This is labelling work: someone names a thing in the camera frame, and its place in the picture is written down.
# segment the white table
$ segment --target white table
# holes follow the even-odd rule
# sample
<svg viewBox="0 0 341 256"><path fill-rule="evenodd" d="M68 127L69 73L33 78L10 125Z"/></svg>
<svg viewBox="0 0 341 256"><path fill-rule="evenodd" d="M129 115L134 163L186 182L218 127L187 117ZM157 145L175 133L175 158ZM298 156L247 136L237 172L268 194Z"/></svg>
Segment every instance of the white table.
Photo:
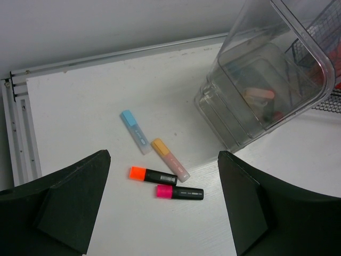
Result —
<svg viewBox="0 0 341 256"><path fill-rule="evenodd" d="M216 158L223 150L193 104L220 44L76 69L27 81L43 175L100 149L111 167L88 255L236 254ZM160 137L188 169L181 186L201 202L162 200L128 179L132 165L166 171L143 156L119 118L130 109L149 140ZM341 116L310 110L237 156L300 187L341 196Z"/></svg>

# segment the blue highlighter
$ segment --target blue highlighter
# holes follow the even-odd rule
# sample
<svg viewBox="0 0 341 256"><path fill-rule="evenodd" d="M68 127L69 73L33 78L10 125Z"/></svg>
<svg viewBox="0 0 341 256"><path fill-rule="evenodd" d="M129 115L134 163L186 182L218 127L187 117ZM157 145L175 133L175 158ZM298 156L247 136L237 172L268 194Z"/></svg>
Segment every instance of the blue highlighter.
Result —
<svg viewBox="0 0 341 256"><path fill-rule="evenodd" d="M120 114L120 117L122 118L124 124L126 125L142 154L146 155L147 153L151 152L152 148L130 110L124 110Z"/></svg>

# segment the clear plastic container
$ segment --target clear plastic container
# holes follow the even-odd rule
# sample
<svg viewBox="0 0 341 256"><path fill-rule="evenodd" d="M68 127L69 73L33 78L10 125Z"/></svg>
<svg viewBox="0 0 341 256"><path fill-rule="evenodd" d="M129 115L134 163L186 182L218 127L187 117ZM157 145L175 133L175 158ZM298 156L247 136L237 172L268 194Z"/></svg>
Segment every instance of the clear plastic container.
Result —
<svg viewBox="0 0 341 256"><path fill-rule="evenodd" d="M195 98L229 151L328 97L338 75L339 14L340 0L246 0Z"/></svg>

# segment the white wall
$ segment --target white wall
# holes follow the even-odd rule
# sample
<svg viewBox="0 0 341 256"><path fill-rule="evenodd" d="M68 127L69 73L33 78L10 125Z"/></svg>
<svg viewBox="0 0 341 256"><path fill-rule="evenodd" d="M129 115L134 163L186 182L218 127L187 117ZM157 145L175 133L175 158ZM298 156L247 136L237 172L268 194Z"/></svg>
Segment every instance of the white wall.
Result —
<svg viewBox="0 0 341 256"><path fill-rule="evenodd" d="M245 0L0 2L0 78L9 71L229 31ZM0 190L12 186L0 106Z"/></svg>

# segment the orange highlighter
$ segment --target orange highlighter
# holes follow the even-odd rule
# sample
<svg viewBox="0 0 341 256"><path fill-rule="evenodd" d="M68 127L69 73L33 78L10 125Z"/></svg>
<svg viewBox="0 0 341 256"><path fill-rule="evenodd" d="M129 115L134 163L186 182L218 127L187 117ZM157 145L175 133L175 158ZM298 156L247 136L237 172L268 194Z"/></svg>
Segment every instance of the orange highlighter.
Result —
<svg viewBox="0 0 341 256"><path fill-rule="evenodd" d="M152 141L151 146L159 154L162 160L167 164L171 171L177 175L181 182L187 181L190 174L181 165L181 163L175 158L172 152L166 147L163 141L159 138Z"/></svg>

